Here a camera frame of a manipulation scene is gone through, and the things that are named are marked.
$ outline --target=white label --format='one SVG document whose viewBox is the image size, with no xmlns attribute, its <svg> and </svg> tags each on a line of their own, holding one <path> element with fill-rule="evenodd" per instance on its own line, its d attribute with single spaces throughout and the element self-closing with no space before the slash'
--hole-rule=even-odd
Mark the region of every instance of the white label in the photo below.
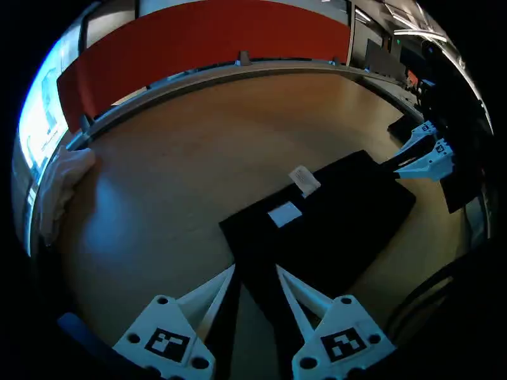
<svg viewBox="0 0 507 380">
<path fill-rule="evenodd" d="M 303 192 L 305 198 L 321 187 L 321 183 L 311 174 L 310 170 L 306 169 L 304 166 L 298 166 L 296 169 L 292 170 L 289 177 Z"/>
<path fill-rule="evenodd" d="M 267 213 L 273 222 L 276 224 L 276 227 L 280 228 L 292 220 L 299 218 L 303 213 L 299 211 L 299 209 L 292 204 L 292 202 L 287 202 L 280 207 L 275 208 L 273 211 Z"/>
</svg>

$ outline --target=red partition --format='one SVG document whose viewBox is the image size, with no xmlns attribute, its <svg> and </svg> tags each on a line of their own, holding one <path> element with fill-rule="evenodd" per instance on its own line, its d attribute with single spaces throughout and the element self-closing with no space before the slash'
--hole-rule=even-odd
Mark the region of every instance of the red partition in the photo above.
<svg viewBox="0 0 507 380">
<path fill-rule="evenodd" d="M 193 68 L 251 58 L 346 61 L 350 28 L 315 12 L 259 0 L 198 1 L 125 24 L 86 49 L 58 78 L 71 132 L 150 83 Z"/>
</svg>

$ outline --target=white towel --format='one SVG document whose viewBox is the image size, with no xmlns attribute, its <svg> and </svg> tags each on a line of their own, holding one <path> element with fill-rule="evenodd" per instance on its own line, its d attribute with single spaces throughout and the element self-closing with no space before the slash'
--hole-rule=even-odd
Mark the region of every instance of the white towel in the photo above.
<svg viewBox="0 0 507 380">
<path fill-rule="evenodd" d="M 58 221 L 74 195 L 72 188 L 94 164 L 91 149 L 67 151 L 63 146 L 48 164 L 39 186 L 39 232 L 46 245 L 58 236 Z"/>
</svg>

